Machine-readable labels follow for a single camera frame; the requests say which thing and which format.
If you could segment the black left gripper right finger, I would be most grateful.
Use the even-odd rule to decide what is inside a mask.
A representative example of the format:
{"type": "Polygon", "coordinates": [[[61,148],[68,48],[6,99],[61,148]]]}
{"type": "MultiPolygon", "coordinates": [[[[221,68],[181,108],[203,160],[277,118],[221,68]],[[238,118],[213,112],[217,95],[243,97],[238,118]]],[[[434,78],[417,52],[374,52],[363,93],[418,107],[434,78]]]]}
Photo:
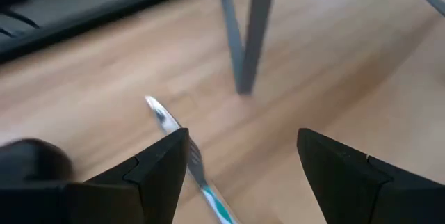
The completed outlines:
{"type": "Polygon", "coordinates": [[[296,146],[327,224],[445,224],[445,185],[308,128],[296,146]]]}

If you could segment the black table frame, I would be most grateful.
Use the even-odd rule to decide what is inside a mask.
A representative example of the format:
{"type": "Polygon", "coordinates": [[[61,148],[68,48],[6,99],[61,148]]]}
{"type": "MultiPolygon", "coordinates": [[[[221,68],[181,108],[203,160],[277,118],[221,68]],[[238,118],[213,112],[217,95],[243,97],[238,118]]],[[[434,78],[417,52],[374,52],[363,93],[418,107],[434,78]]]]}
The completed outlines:
{"type": "Polygon", "coordinates": [[[0,65],[167,0],[0,0],[0,65]]]}

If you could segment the white and teal toothbrush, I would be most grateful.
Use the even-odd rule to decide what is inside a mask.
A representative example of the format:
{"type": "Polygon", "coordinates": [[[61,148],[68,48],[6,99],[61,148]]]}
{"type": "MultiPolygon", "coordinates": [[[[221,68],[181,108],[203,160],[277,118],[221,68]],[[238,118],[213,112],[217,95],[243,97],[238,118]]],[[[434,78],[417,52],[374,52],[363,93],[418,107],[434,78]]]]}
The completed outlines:
{"type": "MultiPolygon", "coordinates": [[[[145,101],[154,112],[160,129],[165,134],[182,128],[175,117],[165,108],[156,98],[146,95],[145,101]]],[[[217,196],[216,190],[213,190],[206,180],[202,155],[196,143],[190,139],[190,151],[187,169],[189,174],[197,183],[207,204],[210,206],[220,224],[238,224],[238,221],[232,216],[229,207],[217,196]]]]}

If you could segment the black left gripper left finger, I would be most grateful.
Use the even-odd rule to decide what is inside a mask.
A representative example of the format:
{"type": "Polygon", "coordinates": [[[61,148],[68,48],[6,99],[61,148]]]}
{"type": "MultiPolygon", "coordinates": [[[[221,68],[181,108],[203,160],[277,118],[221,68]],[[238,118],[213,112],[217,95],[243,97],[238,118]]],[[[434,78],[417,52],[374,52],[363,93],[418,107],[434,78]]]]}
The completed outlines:
{"type": "Polygon", "coordinates": [[[171,224],[188,153],[189,132],[181,128],[93,178],[69,185],[69,224],[171,224]]]}

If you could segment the dark avocado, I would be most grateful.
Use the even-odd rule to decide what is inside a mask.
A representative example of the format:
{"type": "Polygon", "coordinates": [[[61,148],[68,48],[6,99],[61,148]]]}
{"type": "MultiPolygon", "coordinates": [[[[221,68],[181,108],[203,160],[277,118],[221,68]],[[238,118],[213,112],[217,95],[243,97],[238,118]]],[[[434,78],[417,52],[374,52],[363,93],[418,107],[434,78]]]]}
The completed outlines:
{"type": "Polygon", "coordinates": [[[71,180],[72,161],[59,147],[38,138],[0,146],[0,184],[71,180]]]}

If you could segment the grey perforated metal shelf riser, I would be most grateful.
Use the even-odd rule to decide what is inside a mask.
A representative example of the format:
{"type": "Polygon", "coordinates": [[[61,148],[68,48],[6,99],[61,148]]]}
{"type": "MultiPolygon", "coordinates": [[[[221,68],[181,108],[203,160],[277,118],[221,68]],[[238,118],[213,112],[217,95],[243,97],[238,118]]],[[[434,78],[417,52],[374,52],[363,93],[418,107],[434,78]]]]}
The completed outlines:
{"type": "Polygon", "coordinates": [[[240,95],[252,93],[268,26],[272,0],[250,0],[247,35],[241,39],[234,0],[221,0],[232,60],[235,88],[240,95]]]}

